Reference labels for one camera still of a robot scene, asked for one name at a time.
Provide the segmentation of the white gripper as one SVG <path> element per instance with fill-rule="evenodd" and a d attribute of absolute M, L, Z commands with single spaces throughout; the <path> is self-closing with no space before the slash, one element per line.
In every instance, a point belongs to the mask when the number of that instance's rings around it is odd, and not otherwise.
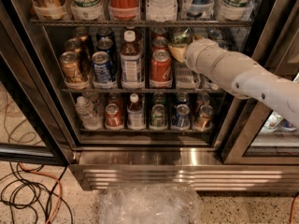
<path fill-rule="evenodd" d="M 168 43 L 171 55 L 195 73 L 203 74 L 214 82 L 233 82 L 237 73 L 233 67 L 236 52 L 228 51 L 201 34 L 193 34 L 193 41 L 187 44 Z"/>

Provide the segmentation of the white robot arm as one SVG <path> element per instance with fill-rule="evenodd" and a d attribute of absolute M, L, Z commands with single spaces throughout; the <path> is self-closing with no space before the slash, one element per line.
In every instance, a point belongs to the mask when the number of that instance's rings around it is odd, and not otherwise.
<path fill-rule="evenodd" d="M 299 84 L 270 73 L 249 56 L 202 38 L 167 44 L 171 55 L 239 99 L 254 98 L 299 126 Z"/>

